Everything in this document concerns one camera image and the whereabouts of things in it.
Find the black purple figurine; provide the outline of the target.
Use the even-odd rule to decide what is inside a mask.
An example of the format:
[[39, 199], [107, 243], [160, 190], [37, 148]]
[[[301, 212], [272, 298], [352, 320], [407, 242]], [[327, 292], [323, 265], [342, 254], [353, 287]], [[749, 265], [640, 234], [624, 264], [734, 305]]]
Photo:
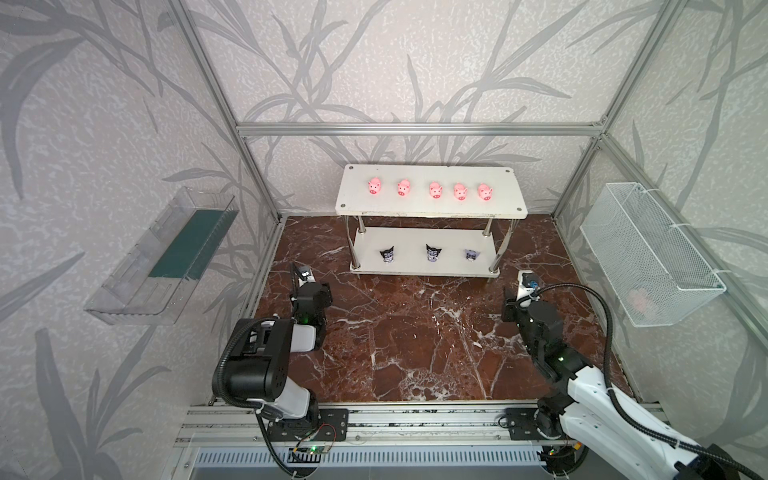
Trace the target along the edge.
[[382, 257], [382, 261], [384, 263], [387, 263], [387, 264], [392, 263], [394, 261], [395, 246], [382, 249], [379, 251], [379, 254]]
[[431, 263], [437, 262], [442, 252], [441, 248], [433, 247], [429, 244], [425, 245], [425, 250], [426, 250], [426, 259], [428, 262], [431, 262]]

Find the pink pig toy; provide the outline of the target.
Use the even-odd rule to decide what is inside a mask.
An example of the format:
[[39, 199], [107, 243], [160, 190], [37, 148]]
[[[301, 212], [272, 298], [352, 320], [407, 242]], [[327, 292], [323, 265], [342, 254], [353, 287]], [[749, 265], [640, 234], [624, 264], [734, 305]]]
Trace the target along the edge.
[[397, 193], [401, 197], [405, 197], [410, 193], [411, 190], [411, 183], [408, 179], [402, 179], [397, 184]]
[[493, 189], [487, 184], [480, 184], [477, 192], [483, 201], [490, 201], [492, 199]]
[[382, 182], [378, 177], [374, 177], [367, 182], [368, 191], [371, 195], [377, 195], [382, 188]]
[[442, 197], [443, 187], [438, 182], [432, 182], [429, 185], [429, 195], [433, 199], [440, 199]]
[[454, 198], [459, 201], [464, 201], [468, 196], [468, 189], [461, 183], [456, 183], [453, 190]]

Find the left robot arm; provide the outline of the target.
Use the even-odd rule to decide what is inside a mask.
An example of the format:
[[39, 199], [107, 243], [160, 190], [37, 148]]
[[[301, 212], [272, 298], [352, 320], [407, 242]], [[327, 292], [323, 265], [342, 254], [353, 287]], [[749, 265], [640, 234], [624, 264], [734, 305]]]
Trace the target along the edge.
[[305, 281], [291, 294], [289, 317], [239, 320], [215, 367], [213, 394], [231, 406], [253, 410], [264, 422], [317, 429], [316, 396], [293, 381], [288, 370], [293, 353], [322, 347], [331, 305], [327, 283]]

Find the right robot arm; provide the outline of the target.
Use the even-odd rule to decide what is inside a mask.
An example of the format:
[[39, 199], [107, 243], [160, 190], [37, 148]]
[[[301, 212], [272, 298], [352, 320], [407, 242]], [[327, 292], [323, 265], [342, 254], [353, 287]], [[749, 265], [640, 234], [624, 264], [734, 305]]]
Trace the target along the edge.
[[596, 367], [565, 342], [552, 304], [532, 294], [507, 295], [502, 318], [516, 325], [534, 367], [553, 388], [538, 402], [543, 436], [583, 444], [628, 479], [758, 478], [722, 448], [684, 436], [616, 388], [610, 337], [603, 365]]

